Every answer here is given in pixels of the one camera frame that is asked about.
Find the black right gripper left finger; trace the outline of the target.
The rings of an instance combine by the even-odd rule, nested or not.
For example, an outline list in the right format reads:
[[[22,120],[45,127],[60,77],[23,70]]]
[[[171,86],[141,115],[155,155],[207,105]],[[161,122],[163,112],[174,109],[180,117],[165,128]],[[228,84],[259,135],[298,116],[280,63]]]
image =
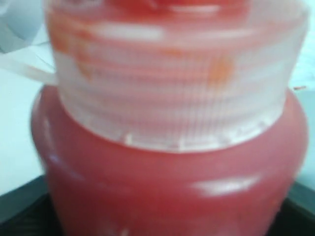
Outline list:
[[[43,176],[0,197],[0,234],[2,236],[62,234]]]

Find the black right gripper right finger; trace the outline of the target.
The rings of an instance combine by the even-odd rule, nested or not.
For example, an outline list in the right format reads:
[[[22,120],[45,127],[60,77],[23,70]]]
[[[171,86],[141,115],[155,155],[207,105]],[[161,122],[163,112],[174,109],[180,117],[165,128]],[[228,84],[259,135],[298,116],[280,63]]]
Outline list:
[[[276,219],[278,236],[315,235],[315,192],[295,183]]]

